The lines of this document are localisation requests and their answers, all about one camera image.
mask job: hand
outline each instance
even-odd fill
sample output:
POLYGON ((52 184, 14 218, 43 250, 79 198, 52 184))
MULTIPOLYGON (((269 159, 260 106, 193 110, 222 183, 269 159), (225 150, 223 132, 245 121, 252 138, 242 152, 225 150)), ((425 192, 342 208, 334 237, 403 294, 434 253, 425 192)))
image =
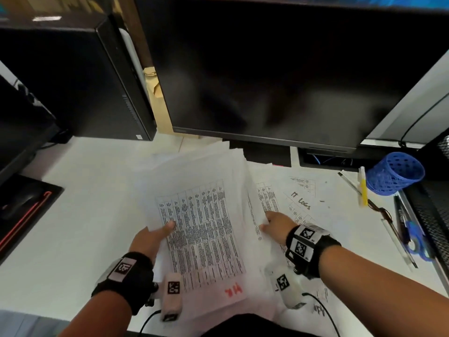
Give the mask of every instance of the hand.
POLYGON ((265 212, 268 224, 262 224, 259 229, 273 238, 274 241, 285 245, 287 235, 298 225, 287 215, 278 212, 265 212))
POLYGON ((151 232, 147 227, 143 228, 132 240, 129 252, 139 252, 146 255, 154 265, 162 240, 167 238, 174 229, 174 221, 167 222, 164 227, 151 232))

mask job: person's right hand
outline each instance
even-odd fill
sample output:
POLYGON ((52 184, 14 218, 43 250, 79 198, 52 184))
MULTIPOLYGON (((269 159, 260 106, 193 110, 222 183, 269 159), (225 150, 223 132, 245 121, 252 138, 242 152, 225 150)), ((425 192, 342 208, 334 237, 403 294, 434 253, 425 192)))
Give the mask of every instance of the person's right hand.
POLYGON ((268 219, 268 224, 259 226, 261 232, 271 236, 274 241, 285 245, 287 235, 298 225, 290 219, 287 215, 278 212, 265 212, 268 219))

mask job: black cable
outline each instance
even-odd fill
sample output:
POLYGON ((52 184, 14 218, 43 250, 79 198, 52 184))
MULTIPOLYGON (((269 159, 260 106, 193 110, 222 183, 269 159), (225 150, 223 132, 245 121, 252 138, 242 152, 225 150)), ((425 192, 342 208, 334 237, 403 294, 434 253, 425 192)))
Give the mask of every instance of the black cable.
POLYGON ((42 148, 39 148, 38 150, 48 149, 48 148, 54 147, 56 144, 57 144, 57 143, 52 143, 52 144, 49 144, 49 145, 44 146, 44 147, 42 147, 42 148))
POLYGON ((399 140, 399 146, 402 148, 406 148, 407 145, 404 142, 404 138, 405 136, 409 133, 409 131, 415 126, 416 123, 418 123, 426 114, 428 114, 430 112, 430 110, 432 110, 435 106, 437 106, 438 104, 440 104, 443 100, 446 99, 446 97, 449 96, 449 92, 446 93, 446 95, 441 98, 439 101, 437 101, 434 105, 432 105, 426 112, 424 112, 421 116, 418 117, 417 120, 414 121, 414 123, 407 129, 407 131, 404 133, 404 135, 402 135, 401 139, 399 140))
POLYGON ((326 311, 327 315, 329 316, 330 321, 331 321, 332 324, 334 325, 334 329, 335 329, 335 331, 336 331, 336 333, 337 333, 337 336, 340 337, 340 333, 338 332, 337 325, 335 325, 334 320, 333 320, 332 317, 330 316, 329 311, 328 311, 327 308, 323 305, 323 303, 320 302, 320 300, 319 300, 317 297, 315 297, 313 294, 304 292, 304 293, 303 293, 303 296, 311 296, 313 299, 315 299, 316 301, 318 301, 318 302, 320 303, 320 305, 323 307, 324 311, 326 311))
POLYGON ((148 323, 148 321, 151 319, 151 317, 153 317, 154 315, 159 314, 160 312, 161 312, 160 310, 157 310, 157 311, 155 311, 155 312, 153 312, 152 314, 149 315, 149 317, 146 319, 145 323, 143 323, 142 329, 140 330, 140 332, 139 332, 139 334, 138 334, 138 337, 140 337, 140 336, 142 335, 143 328, 144 328, 145 325, 148 323))

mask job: person's left hand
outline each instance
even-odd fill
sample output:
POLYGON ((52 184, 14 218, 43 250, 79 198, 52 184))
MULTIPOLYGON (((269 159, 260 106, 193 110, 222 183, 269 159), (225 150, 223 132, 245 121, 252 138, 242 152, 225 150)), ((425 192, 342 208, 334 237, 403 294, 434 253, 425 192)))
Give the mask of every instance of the person's left hand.
POLYGON ((149 231, 147 227, 143 228, 132 240, 129 252, 139 252, 146 255, 154 265, 162 240, 167 238, 174 229, 174 221, 167 222, 164 227, 155 231, 149 231))

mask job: black pants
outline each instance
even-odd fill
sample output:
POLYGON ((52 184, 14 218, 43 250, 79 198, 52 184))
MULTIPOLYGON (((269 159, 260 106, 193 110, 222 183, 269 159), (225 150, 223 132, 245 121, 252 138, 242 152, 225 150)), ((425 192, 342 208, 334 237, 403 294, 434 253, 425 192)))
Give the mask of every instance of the black pants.
POLYGON ((216 336, 317 337, 309 333, 283 328, 276 323, 250 313, 235 315, 203 334, 203 337, 216 336))

